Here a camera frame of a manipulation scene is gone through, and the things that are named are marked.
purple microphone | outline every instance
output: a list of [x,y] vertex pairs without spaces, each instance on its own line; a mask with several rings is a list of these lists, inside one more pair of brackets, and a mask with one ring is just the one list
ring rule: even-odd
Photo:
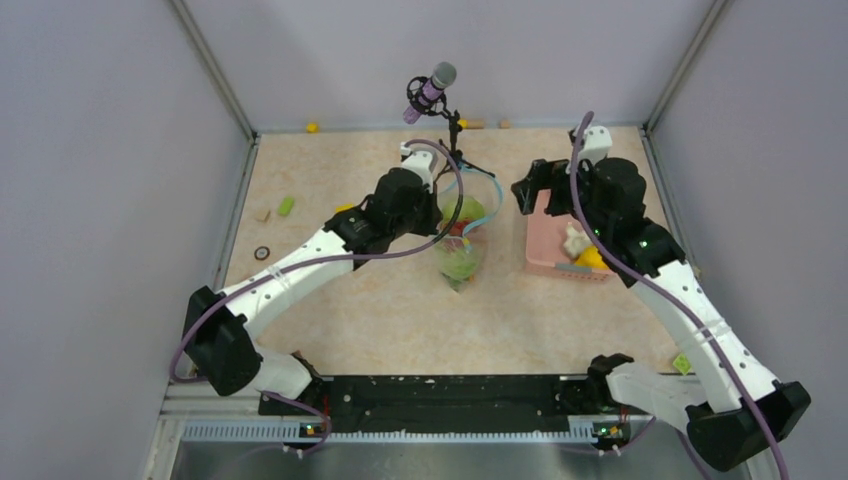
[[[436,65],[436,68],[433,69],[433,75],[421,87],[421,90],[415,95],[412,101],[426,108],[438,100],[442,92],[451,86],[454,80],[456,80],[456,68],[448,62],[442,62]],[[403,112],[403,121],[410,125],[417,122],[419,118],[421,118],[421,112],[416,110],[412,105],[407,107],[406,111]]]

gray floor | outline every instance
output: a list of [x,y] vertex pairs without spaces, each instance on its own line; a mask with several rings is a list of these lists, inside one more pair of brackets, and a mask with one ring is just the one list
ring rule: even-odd
[[[308,479],[697,479],[699,474],[670,427],[655,425],[622,457],[565,453],[544,444],[336,444],[300,461],[274,446],[234,461],[261,446],[248,443],[183,443],[172,480]],[[746,479],[744,467],[716,480]]]

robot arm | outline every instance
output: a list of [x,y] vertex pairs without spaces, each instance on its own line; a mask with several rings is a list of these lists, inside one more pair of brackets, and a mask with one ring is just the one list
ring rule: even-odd
[[[715,337],[732,367],[762,411],[778,440],[785,438],[810,404],[800,383],[781,383],[749,352],[707,298],[685,254],[668,231],[644,216],[646,182],[636,166],[608,158],[609,131],[588,128],[580,141],[577,188],[586,219],[600,242],[617,259],[653,281],[704,323],[704,331],[671,301],[615,266],[625,285],[662,322],[698,374],[700,385],[659,375],[622,354],[592,361],[589,378],[606,400],[632,405],[688,434],[695,450],[713,468],[727,471],[767,447],[762,430],[724,365],[708,343]],[[535,160],[512,192],[523,214],[536,207],[539,190],[550,189],[545,213],[574,213],[568,160]]]
[[[256,339],[310,292],[364,265],[363,256],[385,253],[406,233],[436,233],[442,217],[433,189],[435,158],[404,146],[401,156],[401,166],[380,178],[363,206],[337,212],[306,243],[255,276],[218,293],[203,287],[191,296],[184,334],[214,303],[233,296],[185,348],[219,395],[248,388],[297,398],[312,381],[307,367],[292,355],[258,347]],[[317,261],[328,256],[340,258]],[[285,271],[310,260],[315,263]]]

microphone head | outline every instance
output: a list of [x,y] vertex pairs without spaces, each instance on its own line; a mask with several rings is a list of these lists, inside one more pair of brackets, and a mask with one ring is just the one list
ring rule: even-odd
[[456,81],[456,67],[448,62],[442,62],[436,65],[436,68],[433,69],[433,76],[430,78],[436,88],[444,90]]

bag of vegetables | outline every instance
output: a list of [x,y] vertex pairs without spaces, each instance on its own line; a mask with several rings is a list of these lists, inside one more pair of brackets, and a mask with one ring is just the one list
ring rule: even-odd
[[[439,272],[448,285],[459,292],[474,280],[486,255],[486,224],[491,222],[503,204],[503,188],[497,179],[479,170],[461,169],[464,194],[459,217],[448,235],[434,247]],[[439,192],[442,223],[450,221],[458,203],[456,181]]]

